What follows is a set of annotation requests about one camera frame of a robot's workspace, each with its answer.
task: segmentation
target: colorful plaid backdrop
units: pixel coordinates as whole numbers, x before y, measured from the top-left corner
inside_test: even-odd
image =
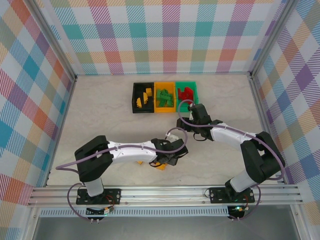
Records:
[[[282,14],[282,11],[284,10],[285,6],[286,6],[286,3],[287,3],[288,0],[281,0],[281,3],[278,7],[278,9],[276,10],[275,12],[275,15],[267,29],[267,31],[265,32],[264,36],[263,36],[263,39],[259,45],[259,48],[258,50],[256,51],[255,55],[254,55],[254,58],[253,58],[253,61],[251,62],[250,64],[250,67],[248,69],[249,72],[251,72],[261,54],[261,51],[264,49],[268,39],[269,39],[269,36],[271,34],[271,32],[274,30],[274,28],[276,27],[276,22],[277,20],[279,19],[280,15]]]
[[[0,240],[21,233],[72,82],[22,0],[0,0]]]
[[[289,181],[320,239],[319,0],[300,0],[256,77]]]
[[[247,72],[282,4],[281,0],[37,1],[80,74]]]

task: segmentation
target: aluminum frame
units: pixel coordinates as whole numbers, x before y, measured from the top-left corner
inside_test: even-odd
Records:
[[[116,207],[204,207],[237,206],[237,203],[210,203],[205,191],[212,187],[224,185],[179,185],[179,186],[108,186],[109,189],[121,189],[120,204]],[[67,192],[70,186],[37,187],[33,190],[29,208],[68,207]],[[289,184],[263,184],[261,188],[261,205],[299,205],[303,203],[299,189]],[[255,199],[258,190],[253,189]],[[70,202],[76,206],[77,188],[70,192]],[[103,205],[83,205],[81,207],[103,207]]]
[[[60,127],[60,129],[58,131],[58,134],[57,134],[56,143],[55,143],[55,146],[54,146],[54,149],[53,149],[53,153],[52,153],[52,155],[50,157],[48,167],[44,171],[45,177],[43,178],[41,186],[46,186],[47,185],[47,181],[48,181],[48,178],[49,178],[50,171],[52,169],[52,165],[54,164],[54,159],[55,159],[55,156],[56,156],[56,153],[57,153],[57,149],[58,149],[58,146],[59,146],[61,135],[62,135],[62,132],[64,130],[65,122],[66,122],[68,111],[69,111],[70,104],[71,104],[71,100],[72,100],[72,98],[74,96],[74,92],[75,92],[75,88],[76,88],[76,84],[77,84],[77,79],[78,79],[78,77],[72,83],[71,90],[70,90],[70,96],[69,96],[69,100],[68,100],[68,102],[66,104],[66,109],[65,109],[65,113],[64,113],[64,116],[63,116],[63,119],[62,119],[61,127]]]
[[[46,21],[38,4],[35,2],[35,0],[24,0],[24,3],[28,7],[32,16],[34,17],[34,19],[37,22],[38,26],[40,27],[41,31],[43,32],[43,35],[47,39],[49,45],[52,47],[53,51],[57,55],[59,61],[61,62],[63,68],[65,69],[66,73],[73,80],[73,82],[75,82],[77,79],[77,74],[75,73],[74,69],[72,68],[66,54],[62,50],[58,40],[56,39],[54,32],[52,31],[50,25]]]
[[[278,40],[278,37],[280,36],[282,30],[284,29],[289,17],[291,16],[291,13],[296,8],[298,2],[299,0],[287,0],[280,17],[275,23],[275,27],[271,31],[264,48],[262,49],[255,65],[252,68],[252,71],[251,71],[252,76],[255,76],[263,66],[271,49],[273,48],[275,42]]]
[[[250,74],[247,75],[247,78],[249,86],[251,88],[254,104],[259,115],[262,129],[271,135],[271,127],[268,121],[266,111],[263,107],[262,98],[260,97],[259,90],[255,82],[255,78]],[[283,181],[285,184],[289,183],[287,176],[283,177]],[[315,240],[316,238],[311,235],[312,231],[309,231],[309,229],[311,229],[311,226],[306,215],[305,207],[303,205],[296,204],[291,204],[290,207],[300,238],[303,240]]]

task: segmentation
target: white table surface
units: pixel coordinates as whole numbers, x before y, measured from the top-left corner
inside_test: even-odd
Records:
[[[133,82],[196,81],[199,102],[212,120],[246,132],[262,131],[246,75],[152,74],[80,76],[67,113],[48,185],[79,182],[73,172],[55,170],[75,161],[74,152],[98,135],[119,143],[163,139],[176,126],[177,113],[132,113]],[[174,134],[183,137],[183,133]],[[242,154],[220,142],[198,142],[189,133],[189,153],[164,171],[136,162],[112,164],[105,185],[221,185],[244,168]]]

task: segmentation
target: yellow block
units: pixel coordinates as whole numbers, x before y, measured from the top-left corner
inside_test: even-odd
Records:
[[[147,104],[148,102],[148,95],[145,92],[143,93],[143,102],[144,104]]]
[[[142,104],[141,104],[141,99],[140,99],[140,97],[136,100],[136,106],[137,106],[138,108],[142,108]]]
[[[146,88],[146,89],[145,89],[145,92],[146,92],[146,95],[147,95],[148,97],[152,97],[152,88],[151,88],[151,87]]]
[[[165,163],[165,164],[162,164],[161,166],[158,166],[158,165],[160,165],[160,163],[157,162],[155,165],[157,166],[156,169],[159,169],[159,170],[163,171],[163,170],[165,170],[165,168],[168,165],[168,163]]]

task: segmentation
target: green block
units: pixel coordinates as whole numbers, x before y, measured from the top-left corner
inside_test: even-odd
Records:
[[[161,94],[160,96],[161,96],[161,99],[168,100],[168,101],[171,100],[171,97],[170,97],[170,96],[166,96],[166,95],[164,95],[164,94]]]
[[[159,89],[156,90],[156,99],[157,100],[161,99],[161,90],[159,90]]]
[[[159,108],[164,108],[165,105],[166,105],[166,100],[161,99],[158,107],[159,107]]]
[[[174,102],[172,100],[169,100],[169,101],[166,102],[166,105],[168,107],[173,107],[174,106]]]

